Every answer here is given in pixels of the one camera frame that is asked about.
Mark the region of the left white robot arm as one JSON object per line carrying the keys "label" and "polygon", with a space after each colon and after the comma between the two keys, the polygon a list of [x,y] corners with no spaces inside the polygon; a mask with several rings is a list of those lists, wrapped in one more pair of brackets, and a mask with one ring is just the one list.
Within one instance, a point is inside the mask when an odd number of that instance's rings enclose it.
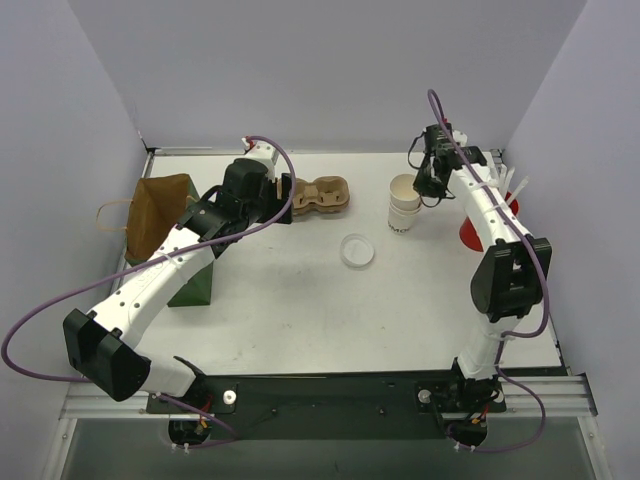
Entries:
{"label": "left white robot arm", "polygon": [[111,399],[160,392],[187,412],[204,402],[203,374],[193,364],[177,356],[152,358],[137,347],[168,302],[231,244],[291,222],[295,173],[276,173],[286,152],[261,136],[244,143],[245,153],[227,166],[222,183],[186,208],[146,263],[88,312],[75,309],[64,319],[70,365]]}

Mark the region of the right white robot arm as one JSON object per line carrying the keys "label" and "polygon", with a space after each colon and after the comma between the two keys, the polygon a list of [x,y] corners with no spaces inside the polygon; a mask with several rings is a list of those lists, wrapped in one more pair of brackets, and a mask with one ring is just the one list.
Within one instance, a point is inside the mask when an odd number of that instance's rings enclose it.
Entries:
{"label": "right white robot arm", "polygon": [[538,304],[545,304],[545,281],[552,249],[519,222],[500,190],[490,155],[465,144],[449,126],[431,125],[418,136],[423,159],[416,166],[413,188],[420,197],[457,200],[478,237],[483,257],[471,279],[471,300],[479,321],[455,358],[455,383],[447,389],[457,406],[491,399],[506,340]]}

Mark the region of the white paper coffee cup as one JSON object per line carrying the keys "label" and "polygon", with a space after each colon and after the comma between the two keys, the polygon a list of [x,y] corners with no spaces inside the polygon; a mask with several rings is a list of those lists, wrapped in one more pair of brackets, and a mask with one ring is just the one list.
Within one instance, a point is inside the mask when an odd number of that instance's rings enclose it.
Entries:
{"label": "white paper coffee cup", "polygon": [[395,208],[409,212],[421,207],[421,196],[413,188],[414,179],[414,175],[405,173],[391,180],[390,202]]}

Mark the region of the clear plastic cup lid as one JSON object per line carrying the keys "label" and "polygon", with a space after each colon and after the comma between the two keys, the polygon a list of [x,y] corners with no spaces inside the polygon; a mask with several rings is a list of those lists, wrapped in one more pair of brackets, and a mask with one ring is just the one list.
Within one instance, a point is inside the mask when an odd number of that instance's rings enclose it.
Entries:
{"label": "clear plastic cup lid", "polygon": [[375,248],[364,235],[352,233],[342,239],[339,253],[346,266],[361,269],[373,261]]}

